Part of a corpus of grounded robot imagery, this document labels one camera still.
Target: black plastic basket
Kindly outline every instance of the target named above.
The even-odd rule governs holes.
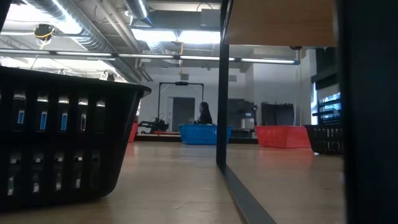
[[[319,154],[342,154],[343,128],[341,125],[305,125],[313,152]]]
[[[0,210],[105,196],[150,88],[0,67]]]

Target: door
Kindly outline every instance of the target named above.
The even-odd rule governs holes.
[[[179,132],[180,124],[192,124],[195,120],[195,99],[174,97],[172,131]]]

